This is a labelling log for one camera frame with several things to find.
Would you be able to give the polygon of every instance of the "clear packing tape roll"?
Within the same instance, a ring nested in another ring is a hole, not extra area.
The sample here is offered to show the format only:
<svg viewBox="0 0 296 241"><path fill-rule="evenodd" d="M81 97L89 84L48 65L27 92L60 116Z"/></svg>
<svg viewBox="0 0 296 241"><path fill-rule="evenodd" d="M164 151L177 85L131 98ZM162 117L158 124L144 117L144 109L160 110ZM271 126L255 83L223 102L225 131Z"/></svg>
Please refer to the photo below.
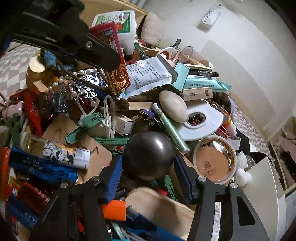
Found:
<svg viewBox="0 0 296 241"><path fill-rule="evenodd" d="M230 164L230 171L229 171L229 173L227 174L227 176L225 178L223 178L219 182L213 181L213 183L224 185L224 184L228 183L229 180L233 177L234 172L235 172L235 170L237 168L237 155L236 155L235 150L232 147L232 145L225 138L223 138L221 136L210 135L210 136L207 136L207 137L201 139L198 142L198 144L196 145L196 147L195 147L195 149L193 151L193 165L194 165L194 167L196 169L200 170L198 168L198 165L197 165L197 151L202 145L207 144L209 142L213 142L213 141L218 142L221 145L223 145L227 149L227 152L228 152L228 157L229 157L229 160L230 160L230 163L229 163Z"/></svg>

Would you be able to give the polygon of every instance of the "blue wrapper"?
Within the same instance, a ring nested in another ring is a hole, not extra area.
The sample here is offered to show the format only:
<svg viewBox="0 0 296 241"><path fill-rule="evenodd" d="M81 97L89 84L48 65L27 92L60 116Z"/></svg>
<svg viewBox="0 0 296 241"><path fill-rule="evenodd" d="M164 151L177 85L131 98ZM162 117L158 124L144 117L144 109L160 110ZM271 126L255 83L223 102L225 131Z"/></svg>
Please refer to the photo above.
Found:
<svg viewBox="0 0 296 241"><path fill-rule="evenodd" d="M32 230L38 221L37 216L30 210L30 208L14 195L9 197L6 210L29 230Z"/></svg>
<svg viewBox="0 0 296 241"><path fill-rule="evenodd" d="M39 158L16 147L11 149L8 165L31 173L49 184L59 183L62 179L77 181L76 169L54 163L50 159Z"/></svg>
<svg viewBox="0 0 296 241"><path fill-rule="evenodd" d="M213 92L227 92L231 89L230 85L217 80L215 77L205 77L201 75L188 75L183 89L201 87L212 87Z"/></svg>

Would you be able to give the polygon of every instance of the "teal wet wipe package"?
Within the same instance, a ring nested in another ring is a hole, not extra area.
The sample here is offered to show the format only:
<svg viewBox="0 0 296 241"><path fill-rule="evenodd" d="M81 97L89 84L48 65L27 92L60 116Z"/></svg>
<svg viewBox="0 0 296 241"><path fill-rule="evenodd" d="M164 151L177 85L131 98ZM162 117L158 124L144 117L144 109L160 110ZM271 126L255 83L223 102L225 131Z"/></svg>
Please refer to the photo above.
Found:
<svg viewBox="0 0 296 241"><path fill-rule="evenodd" d="M219 81L215 77L205 77L201 75L188 75L183 89L193 89L201 87L212 87L212 91L227 92L231 86Z"/></svg>

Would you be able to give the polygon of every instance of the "white packet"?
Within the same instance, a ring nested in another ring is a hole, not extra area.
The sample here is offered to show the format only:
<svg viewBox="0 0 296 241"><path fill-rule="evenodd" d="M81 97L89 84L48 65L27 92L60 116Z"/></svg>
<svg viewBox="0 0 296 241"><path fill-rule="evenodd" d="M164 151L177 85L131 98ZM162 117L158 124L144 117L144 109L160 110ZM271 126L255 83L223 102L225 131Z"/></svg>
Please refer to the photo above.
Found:
<svg viewBox="0 0 296 241"><path fill-rule="evenodd" d="M203 26L207 27L208 29L210 29L213 26L213 24L221 14L220 6L221 4L219 6L214 6L210 8L207 14L204 15L204 17L201 19L201 24Z"/></svg>
<svg viewBox="0 0 296 241"><path fill-rule="evenodd" d="M124 99L139 95L158 86L174 83L178 77L176 71L161 56L127 65L126 69L131 85L120 94L120 97Z"/></svg>

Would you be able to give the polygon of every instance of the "white plastic container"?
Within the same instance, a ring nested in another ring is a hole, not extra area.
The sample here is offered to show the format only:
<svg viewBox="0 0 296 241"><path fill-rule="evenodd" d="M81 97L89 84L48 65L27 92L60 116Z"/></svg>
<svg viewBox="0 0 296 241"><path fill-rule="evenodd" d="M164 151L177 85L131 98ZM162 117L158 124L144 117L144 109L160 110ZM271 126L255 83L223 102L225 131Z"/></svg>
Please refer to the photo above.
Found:
<svg viewBox="0 0 296 241"><path fill-rule="evenodd" d="M131 55L135 49L136 17L133 10L105 12L94 17L92 27L101 23L114 21L117 28L118 38L124 53Z"/></svg>

